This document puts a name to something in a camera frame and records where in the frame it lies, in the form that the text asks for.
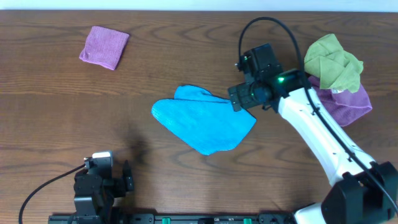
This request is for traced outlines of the blue microfiber cloth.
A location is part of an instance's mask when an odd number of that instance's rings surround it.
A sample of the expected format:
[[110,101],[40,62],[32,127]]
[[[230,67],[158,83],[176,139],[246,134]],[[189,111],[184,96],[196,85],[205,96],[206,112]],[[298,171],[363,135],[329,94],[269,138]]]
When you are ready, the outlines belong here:
[[249,112],[235,112],[229,100],[193,85],[179,86],[173,98],[155,102],[151,113],[171,133],[206,156],[236,148],[256,123]]

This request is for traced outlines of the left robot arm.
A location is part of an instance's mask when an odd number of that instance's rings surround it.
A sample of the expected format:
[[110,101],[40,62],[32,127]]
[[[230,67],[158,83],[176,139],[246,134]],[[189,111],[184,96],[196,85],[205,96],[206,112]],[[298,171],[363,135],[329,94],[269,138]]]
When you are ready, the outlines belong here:
[[70,215],[68,224],[129,223],[129,216],[113,205],[116,198],[134,190],[131,166],[124,161],[120,178],[112,177],[112,166],[110,158],[85,159],[85,169],[74,177],[76,212]]

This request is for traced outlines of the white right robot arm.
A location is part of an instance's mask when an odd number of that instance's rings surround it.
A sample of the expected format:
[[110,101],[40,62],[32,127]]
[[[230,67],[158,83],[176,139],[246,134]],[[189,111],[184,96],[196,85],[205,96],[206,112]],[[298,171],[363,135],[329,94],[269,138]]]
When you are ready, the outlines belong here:
[[300,70],[283,71],[270,44],[239,57],[244,83],[229,88],[235,111],[272,108],[301,135],[323,167],[331,190],[323,202],[294,212],[295,223],[384,223],[394,218],[397,170],[378,164],[344,132]]

